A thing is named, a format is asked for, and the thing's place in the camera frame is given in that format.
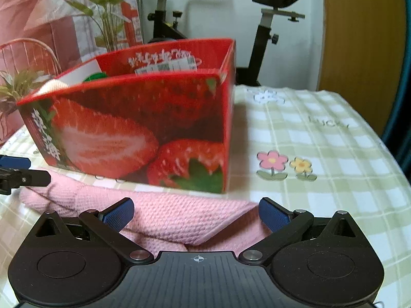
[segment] red strawberry box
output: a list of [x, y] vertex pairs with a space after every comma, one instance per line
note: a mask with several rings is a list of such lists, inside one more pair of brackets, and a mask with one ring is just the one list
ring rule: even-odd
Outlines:
[[49, 165], [223, 193], [234, 81], [234, 40], [167, 41], [97, 56], [17, 104]]

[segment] artificial plant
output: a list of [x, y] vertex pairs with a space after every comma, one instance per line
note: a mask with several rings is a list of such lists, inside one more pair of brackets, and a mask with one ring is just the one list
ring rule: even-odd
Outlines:
[[40, 88], [44, 84], [45, 79], [41, 78], [43, 75], [43, 71], [36, 72], [29, 69], [15, 71], [14, 75], [0, 71], [0, 83], [2, 83], [0, 85], [0, 98], [6, 98], [7, 101], [19, 101], [30, 91]]
[[92, 8], [77, 0], [65, 1], [84, 13], [84, 16], [89, 16], [98, 26], [100, 36], [94, 37], [97, 47], [104, 47], [108, 52], [120, 48], [118, 34], [124, 29], [124, 22], [131, 22], [127, 17], [116, 12], [116, 7], [125, 0], [89, 0], [93, 4]]

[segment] blue gripper pad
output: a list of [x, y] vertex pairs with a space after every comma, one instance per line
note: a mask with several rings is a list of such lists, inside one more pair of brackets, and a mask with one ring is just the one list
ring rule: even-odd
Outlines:
[[6, 169], [29, 169], [31, 161], [25, 157], [0, 155], [0, 167]]
[[130, 198], [123, 198], [117, 203], [99, 212], [99, 219], [114, 229], [122, 230], [134, 217], [134, 203]]
[[261, 221], [272, 232], [276, 232], [291, 221], [293, 212], [284, 209], [269, 198], [263, 198], [258, 204], [258, 214]]

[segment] flower print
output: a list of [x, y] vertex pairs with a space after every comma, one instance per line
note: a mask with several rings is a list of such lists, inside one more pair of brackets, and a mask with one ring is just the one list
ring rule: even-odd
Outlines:
[[290, 167], [294, 168], [295, 172], [302, 174], [303, 172], [312, 173], [312, 164], [309, 160], [303, 160], [302, 158], [296, 157], [294, 161], [290, 162]]
[[257, 159], [260, 160], [260, 167], [263, 169], [271, 169], [271, 173], [263, 170], [258, 170], [257, 175], [266, 181], [283, 181], [287, 178], [286, 173], [275, 173], [276, 171], [284, 171], [285, 164], [288, 162], [288, 156], [280, 155], [278, 151], [263, 151], [257, 154]]
[[261, 161], [261, 168], [275, 169], [277, 171], [284, 171], [285, 164], [288, 162], [288, 157], [280, 155], [278, 151], [269, 151], [268, 153], [259, 152], [257, 154], [257, 159]]
[[317, 175], [312, 173], [312, 163], [307, 159], [296, 157], [294, 161], [290, 162], [290, 167], [294, 168], [297, 173], [297, 179], [301, 181], [313, 182], [317, 179]]

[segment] black knob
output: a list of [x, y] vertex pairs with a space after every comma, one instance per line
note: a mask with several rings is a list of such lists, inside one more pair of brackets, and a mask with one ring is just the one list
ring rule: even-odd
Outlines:
[[180, 18], [182, 16], [182, 11], [174, 10], [173, 17]]
[[278, 39], [279, 39], [279, 35], [277, 34], [273, 34], [273, 36], [271, 37], [271, 42], [276, 45], [278, 43]]

